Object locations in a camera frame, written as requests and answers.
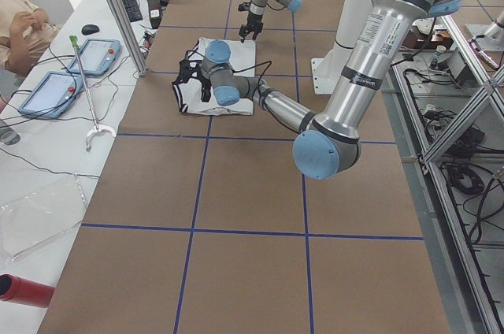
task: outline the red cylinder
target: red cylinder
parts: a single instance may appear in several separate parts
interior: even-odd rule
[[[21,279],[18,276],[0,276],[0,300],[47,308],[53,297],[54,287]]]

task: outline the blue tablet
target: blue tablet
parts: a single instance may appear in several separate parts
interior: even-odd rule
[[[80,60],[87,76],[101,76],[110,69],[120,51],[117,40],[87,39],[80,47]],[[70,62],[71,73],[80,74],[75,57]]]
[[[83,87],[80,76],[48,72],[37,84],[19,112],[29,117],[56,118],[64,113]]]

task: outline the clear plastic sheet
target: clear plastic sheet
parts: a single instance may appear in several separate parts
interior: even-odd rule
[[[74,176],[0,206],[0,268],[78,227],[86,208],[80,182]]]

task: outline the black keyboard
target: black keyboard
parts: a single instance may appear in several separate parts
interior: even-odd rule
[[[142,20],[142,13],[140,12],[139,4],[136,0],[122,0],[126,13],[128,14],[129,21]]]

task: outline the white cloth with black stripe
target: white cloth with black stripe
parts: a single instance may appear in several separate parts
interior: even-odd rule
[[[205,54],[205,49],[212,42],[212,39],[200,37],[195,50],[200,54]],[[255,41],[246,40],[244,43],[240,41],[225,41],[231,48],[231,57],[229,64],[234,70],[242,70],[255,65]],[[190,60],[201,60],[202,56],[199,54],[192,54]],[[236,73],[237,76],[254,76],[255,69],[247,70],[245,72]],[[213,96],[208,102],[202,102],[202,84],[196,78],[190,78],[187,83],[178,83],[173,86],[176,100],[179,103],[179,109],[182,113],[196,113],[200,115],[251,115],[254,112],[254,104],[249,99],[240,99],[239,102],[230,106],[219,106],[217,100]]]

